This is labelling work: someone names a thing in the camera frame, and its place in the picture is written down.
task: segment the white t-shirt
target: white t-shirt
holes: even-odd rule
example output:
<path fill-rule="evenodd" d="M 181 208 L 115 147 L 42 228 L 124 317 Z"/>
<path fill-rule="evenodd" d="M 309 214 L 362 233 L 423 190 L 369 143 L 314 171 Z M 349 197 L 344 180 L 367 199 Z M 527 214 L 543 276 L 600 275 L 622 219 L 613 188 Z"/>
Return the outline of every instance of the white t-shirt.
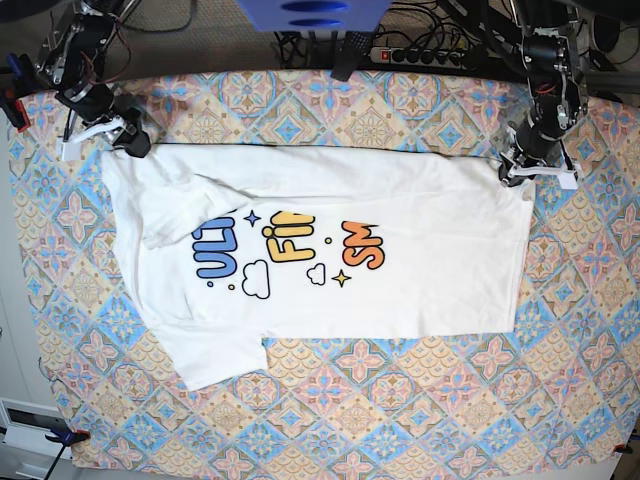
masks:
<path fill-rule="evenodd" d="M 102 165 L 125 284 L 189 389 L 266 369 L 263 337 L 513 330 L 533 195 L 485 160 L 160 145 Z"/>

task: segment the patterned tablecloth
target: patterned tablecloth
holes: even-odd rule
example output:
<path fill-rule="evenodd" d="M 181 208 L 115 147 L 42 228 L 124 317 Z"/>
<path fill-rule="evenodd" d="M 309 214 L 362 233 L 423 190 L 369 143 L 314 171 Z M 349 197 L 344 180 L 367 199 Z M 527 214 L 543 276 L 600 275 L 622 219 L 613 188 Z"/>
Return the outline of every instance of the patterned tablecloth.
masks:
<path fill-rule="evenodd" d="M 240 72 L 121 85 L 159 141 L 492 155 L 522 87 L 466 78 Z M 538 180 L 516 329 L 422 340 L 279 340 L 270 369 L 189 393 L 113 257 L 98 143 L 61 163 L 67 112 L 10 132 L 20 252 L 77 466 L 229 479 L 471 479 L 611 457 L 640 413 L 640 114 L 592 99 L 567 139 L 586 179 Z"/>

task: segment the blue box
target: blue box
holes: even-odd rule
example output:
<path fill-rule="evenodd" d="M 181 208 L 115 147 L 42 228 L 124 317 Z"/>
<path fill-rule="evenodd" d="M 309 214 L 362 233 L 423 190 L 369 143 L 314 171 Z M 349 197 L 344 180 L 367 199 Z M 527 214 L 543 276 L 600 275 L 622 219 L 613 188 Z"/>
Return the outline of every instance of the blue box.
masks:
<path fill-rule="evenodd" d="M 260 32 L 372 32 L 392 0 L 238 0 Z"/>

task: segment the star graphic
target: star graphic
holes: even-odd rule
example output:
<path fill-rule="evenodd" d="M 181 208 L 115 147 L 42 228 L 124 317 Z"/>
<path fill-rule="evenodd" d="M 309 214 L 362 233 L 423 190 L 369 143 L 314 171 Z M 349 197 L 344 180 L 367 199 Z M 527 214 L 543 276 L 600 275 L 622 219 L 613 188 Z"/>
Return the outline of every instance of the star graphic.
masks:
<path fill-rule="evenodd" d="M 249 214 L 249 216 L 248 216 L 248 217 L 244 217 L 244 219 L 245 219 L 247 222 L 250 222 L 250 223 L 251 223 L 251 228 L 253 228 L 253 225 L 254 225 L 258 220 L 260 220 L 260 219 L 261 219 L 261 217 L 258 217 L 255 213 L 253 213 L 253 210 L 251 210 L 251 213 Z"/>
<path fill-rule="evenodd" d="M 335 280 L 336 282 L 340 282 L 340 288 L 344 287 L 344 282 L 347 280 L 351 280 L 351 277 L 347 277 L 342 269 L 340 269 L 340 273 L 337 277 L 332 277 L 331 280 Z"/>

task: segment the printed graphic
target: printed graphic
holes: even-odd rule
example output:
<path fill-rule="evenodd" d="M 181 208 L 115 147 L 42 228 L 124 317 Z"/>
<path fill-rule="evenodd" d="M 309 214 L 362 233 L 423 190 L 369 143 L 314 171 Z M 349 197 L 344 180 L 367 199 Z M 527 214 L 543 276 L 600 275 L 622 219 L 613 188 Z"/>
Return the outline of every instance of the printed graphic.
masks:
<path fill-rule="evenodd" d="M 314 285 L 324 285 L 325 282 L 325 266 L 324 263 L 318 263 L 315 267 L 307 270 L 307 277 Z"/>
<path fill-rule="evenodd" d="M 371 228 L 376 225 L 365 223 L 342 222 L 342 229 L 351 233 L 344 239 L 346 247 L 342 252 L 342 261 L 350 267 L 367 262 L 369 270 L 380 268 L 384 263 L 384 250 L 380 248 L 382 239 L 371 236 Z"/>
<path fill-rule="evenodd" d="M 198 263 L 211 264 L 207 268 L 200 268 L 196 274 L 200 278 L 224 278 L 233 275 L 238 265 L 229 252 L 238 248 L 233 227 L 235 220 L 231 217 L 221 217 L 209 220 L 197 228 L 191 236 L 195 240 L 202 240 L 203 234 L 209 230 L 221 230 L 222 240 L 202 240 L 193 243 L 193 258 Z"/>
<path fill-rule="evenodd" d="M 347 280 L 351 280 L 351 277 L 347 277 L 342 269 L 340 269 L 340 273 L 335 277 L 331 277 L 331 280 L 335 280 L 336 282 L 338 282 L 340 284 L 340 288 L 342 288 L 344 287 L 344 282 L 346 282 Z"/>
<path fill-rule="evenodd" d="M 242 282 L 242 291 L 250 297 L 258 297 L 266 300 L 271 295 L 269 286 L 269 266 L 264 260 L 256 260 L 253 263 L 247 263 L 242 269 L 244 280 Z"/>
<path fill-rule="evenodd" d="M 312 248 L 297 249 L 293 240 L 283 238 L 309 237 L 313 234 L 315 218 L 299 213 L 278 212 L 271 217 L 272 226 L 264 227 L 262 235 L 267 239 L 267 250 L 271 260 L 276 263 L 300 262 L 316 256 Z"/>
<path fill-rule="evenodd" d="M 255 213 L 253 213 L 253 210 L 251 210 L 251 213 L 248 216 L 244 217 L 244 220 L 249 222 L 251 224 L 251 228 L 253 228 L 256 222 L 258 220 L 262 220 L 262 218 L 258 217 Z"/>

